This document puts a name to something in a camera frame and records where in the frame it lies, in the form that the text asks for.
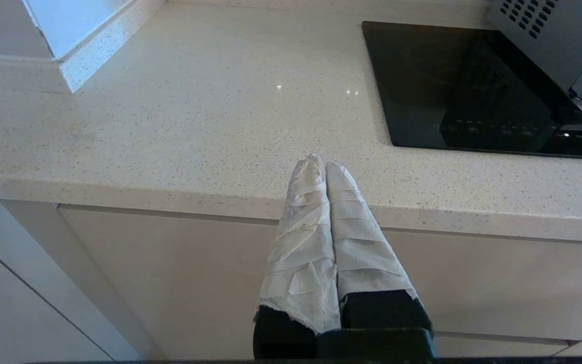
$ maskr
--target microwave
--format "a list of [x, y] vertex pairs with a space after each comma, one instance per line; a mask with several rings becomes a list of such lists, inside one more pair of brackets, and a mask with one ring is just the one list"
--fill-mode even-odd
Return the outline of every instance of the microwave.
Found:
[[494, 0], [488, 19], [568, 96], [582, 99], [582, 0]]

